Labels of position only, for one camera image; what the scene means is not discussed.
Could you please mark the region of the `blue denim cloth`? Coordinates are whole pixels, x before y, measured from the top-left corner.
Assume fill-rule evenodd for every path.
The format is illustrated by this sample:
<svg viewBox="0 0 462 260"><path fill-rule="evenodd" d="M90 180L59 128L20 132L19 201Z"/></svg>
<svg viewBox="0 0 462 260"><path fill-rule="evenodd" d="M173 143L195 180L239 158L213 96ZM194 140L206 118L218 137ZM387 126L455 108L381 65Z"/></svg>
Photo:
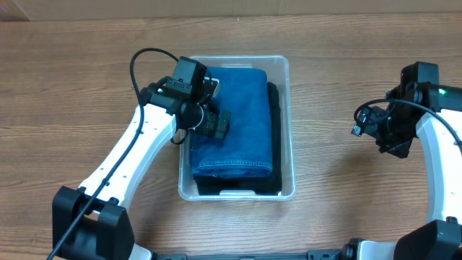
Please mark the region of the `blue denim cloth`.
<svg viewBox="0 0 462 260"><path fill-rule="evenodd" d="M198 134L191 137L193 177L268 177L273 159L266 72L224 67L209 70L220 84L217 106L230 112L229 129L224 139Z"/></svg>

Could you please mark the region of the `clear plastic storage bin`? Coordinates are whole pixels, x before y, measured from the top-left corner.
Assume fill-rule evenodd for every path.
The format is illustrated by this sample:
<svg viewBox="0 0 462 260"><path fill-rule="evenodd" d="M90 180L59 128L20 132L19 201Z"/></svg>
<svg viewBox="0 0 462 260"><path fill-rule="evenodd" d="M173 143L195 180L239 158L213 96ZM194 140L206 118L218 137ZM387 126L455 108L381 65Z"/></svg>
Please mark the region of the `clear plastic storage bin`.
<svg viewBox="0 0 462 260"><path fill-rule="evenodd" d="M267 80L274 83L279 92L281 108L281 156L282 190L276 195L260 195L251 190L224 190L217 195L200 195L193 179L190 164L191 138L180 146L178 192L186 201L287 201L296 194L295 162L292 145L292 112L290 97L289 62L280 55L257 56L205 56L195 55L205 66L226 68L254 68L266 72Z"/></svg>

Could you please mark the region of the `black garment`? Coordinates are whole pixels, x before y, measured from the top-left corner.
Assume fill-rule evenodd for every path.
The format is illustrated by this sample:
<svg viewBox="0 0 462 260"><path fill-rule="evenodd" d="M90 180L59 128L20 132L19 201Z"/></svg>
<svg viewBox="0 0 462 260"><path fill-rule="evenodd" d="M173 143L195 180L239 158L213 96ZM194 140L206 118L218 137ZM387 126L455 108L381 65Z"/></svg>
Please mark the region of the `black garment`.
<svg viewBox="0 0 462 260"><path fill-rule="evenodd" d="M219 195L224 190L250 190L258 195L273 196L282 190L281 159L281 109L279 91L272 82L267 83L271 115L271 140L273 152L273 170L267 177L218 178L195 175L194 180L200 195Z"/></svg>

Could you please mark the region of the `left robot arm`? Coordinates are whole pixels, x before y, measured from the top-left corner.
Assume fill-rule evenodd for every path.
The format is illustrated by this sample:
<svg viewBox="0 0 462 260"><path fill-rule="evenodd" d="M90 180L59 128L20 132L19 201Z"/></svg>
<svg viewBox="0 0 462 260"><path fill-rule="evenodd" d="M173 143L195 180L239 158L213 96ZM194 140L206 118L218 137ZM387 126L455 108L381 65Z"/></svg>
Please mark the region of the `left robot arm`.
<svg viewBox="0 0 462 260"><path fill-rule="evenodd" d="M176 61L172 76L136 91L134 117L99 168L78 188L63 186L54 196L49 259L155 259L136 244L128 217L142 178L178 130L224 139L230 120L213 103L219 80L198 61Z"/></svg>

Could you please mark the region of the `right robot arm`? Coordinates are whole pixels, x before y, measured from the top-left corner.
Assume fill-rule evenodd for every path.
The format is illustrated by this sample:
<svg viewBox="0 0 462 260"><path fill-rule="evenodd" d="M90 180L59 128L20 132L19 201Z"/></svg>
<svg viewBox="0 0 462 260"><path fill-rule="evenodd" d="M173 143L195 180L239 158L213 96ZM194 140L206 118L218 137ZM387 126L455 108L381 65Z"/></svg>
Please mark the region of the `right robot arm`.
<svg viewBox="0 0 462 260"><path fill-rule="evenodd" d="M375 139L381 153L408 157L414 139L426 167L425 225L395 243L352 239L338 259L461 258L461 89L440 84L437 64L417 61L401 70L397 87L354 112L352 134Z"/></svg>

